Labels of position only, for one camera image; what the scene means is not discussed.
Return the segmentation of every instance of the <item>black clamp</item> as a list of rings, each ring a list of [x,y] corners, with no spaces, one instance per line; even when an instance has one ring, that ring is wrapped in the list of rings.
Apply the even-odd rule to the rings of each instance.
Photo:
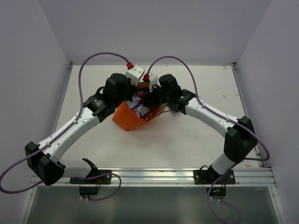
[[[111,183],[112,176],[110,173],[112,173],[112,170],[110,169],[98,169],[90,160],[83,159],[85,162],[87,162],[90,167],[91,171],[86,177],[95,177],[102,174],[108,174],[103,175],[100,178],[92,179],[92,180],[81,180],[76,177],[70,178],[70,184],[94,184],[94,186],[80,186],[79,187],[79,194],[80,196],[84,198],[89,198],[90,195],[97,195],[100,189],[100,185],[107,185]]]

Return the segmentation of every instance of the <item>white connector block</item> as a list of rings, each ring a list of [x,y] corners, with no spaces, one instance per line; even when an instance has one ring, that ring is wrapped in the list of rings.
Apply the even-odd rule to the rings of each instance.
[[[131,84],[137,86],[141,77],[144,75],[144,69],[138,65],[126,71],[125,76],[131,80]]]

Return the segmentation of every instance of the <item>black mounting base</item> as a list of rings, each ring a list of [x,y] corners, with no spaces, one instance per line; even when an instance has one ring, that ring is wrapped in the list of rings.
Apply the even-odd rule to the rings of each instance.
[[[83,198],[90,198],[90,195],[98,195],[99,186],[95,187],[79,187],[79,195]]]
[[[212,184],[214,181],[211,181],[207,178],[204,178],[207,176],[208,170],[194,170],[193,171],[193,178],[195,184]],[[217,184],[223,184],[224,180],[226,180],[226,184],[235,184],[235,175],[234,171],[230,170],[229,173],[221,180],[217,182]]]
[[[95,172],[93,172],[92,176],[98,176],[101,174],[108,174],[111,173],[112,170],[110,169],[98,169]],[[94,180],[80,180],[75,177],[70,178],[70,184],[110,184],[111,183],[111,175],[105,175],[101,178],[94,179]]]

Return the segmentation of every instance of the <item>glass panel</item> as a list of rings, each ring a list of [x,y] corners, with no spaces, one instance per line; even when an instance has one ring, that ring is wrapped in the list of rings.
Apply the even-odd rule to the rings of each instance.
[[[98,197],[115,188],[102,187]],[[276,224],[267,187],[228,188],[225,199],[242,212],[243,224]],[[235,222],[237,212],[213,202],[226,222]],[[203,188],[122,187],[113,197],[99,202],[79,200],[78,187],[38,187],[28,224],[93,223],[218,223],[206,202]]]

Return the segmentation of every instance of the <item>orange bag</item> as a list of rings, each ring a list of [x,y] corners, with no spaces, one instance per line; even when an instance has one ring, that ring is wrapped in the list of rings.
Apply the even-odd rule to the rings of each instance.
[[[164,111],[166,105],[161,105],[155,110],[152,110],[152,117],[144,121],[139,118],[126,104],[123,102],[116,110],[112,121],[114,121],[119,127],[126,130],[127,132],[132,131],[136,128],[139,128],[150,121],[152,121],[155,117],[157,117],[161,112]]]

